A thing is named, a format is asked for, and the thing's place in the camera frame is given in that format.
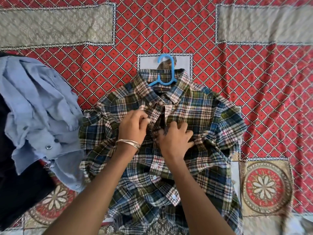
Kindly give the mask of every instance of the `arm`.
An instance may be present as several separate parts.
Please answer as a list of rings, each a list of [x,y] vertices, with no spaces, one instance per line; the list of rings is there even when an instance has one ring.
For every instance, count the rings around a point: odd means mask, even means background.
[[[142,144],[150,120],[143,111],[130,111],[119,126],[119,138]],[[44,235],[98,234],[114,190],[137,149],[119,142],[111,160],[49,226]]]
[[[172,122],[166,135],[163,130],[159,131],[159,144],[165,163],[174,176],[190,234],[202,235],[210,231],[210,234],[234,235],[185,164],[186,151],[194,145],[188,142],[193,132],[186,131],[187,126],[182,123],[178,129],[177,123]]]

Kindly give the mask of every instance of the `shirt collar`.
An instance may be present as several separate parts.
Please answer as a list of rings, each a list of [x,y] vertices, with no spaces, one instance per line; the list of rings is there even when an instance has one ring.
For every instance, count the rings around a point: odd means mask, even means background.
[[[139,95],[150,106],[155,105],[160,100],[160,97],[153,91],[154,86],[148,85],[157,79],[158,74],[160,74],[163,82],[171,80],[171,70],[141,69],[137,72],[132,83],[135,94]],[[184,69],[175,70],[175,78],[177,82],[165,94],[173,104],[177,105],[190,87],[192,79]]]

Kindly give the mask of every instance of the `gray fabric panel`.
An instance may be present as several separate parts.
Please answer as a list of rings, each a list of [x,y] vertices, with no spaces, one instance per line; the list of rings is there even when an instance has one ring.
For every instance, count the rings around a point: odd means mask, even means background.
[[[313,43],[313,7],[220,6],[218,41]]]
[[[0,11],[0,47],[111,43],[113,6]]]

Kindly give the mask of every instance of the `diamond pattern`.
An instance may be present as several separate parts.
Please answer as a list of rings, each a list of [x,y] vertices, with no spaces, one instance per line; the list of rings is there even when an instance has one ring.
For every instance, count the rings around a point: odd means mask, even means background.
[[[107,0],[0,0],[2,8],[93,5]],[[55,68],[90,109],[131,81],[138,54],[193,53],[194,81],[242,107],[241,157],[289,158],[294,211],[313,212],[311,46],[215,44],[215,5],[301,6],[311,0],[108,0],[117,4],[115,46],[20,50]]]

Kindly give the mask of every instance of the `forearm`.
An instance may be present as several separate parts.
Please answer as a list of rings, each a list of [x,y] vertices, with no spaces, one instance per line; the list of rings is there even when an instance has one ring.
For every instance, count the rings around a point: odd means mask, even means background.
[[[234,235],[204,191],[191,176],[183,160],[169,166],[174,176],[191,235]]]
[[[111,160],[66,208],[44,235],[98,234],[114,190],[136,149],[118,145]]]

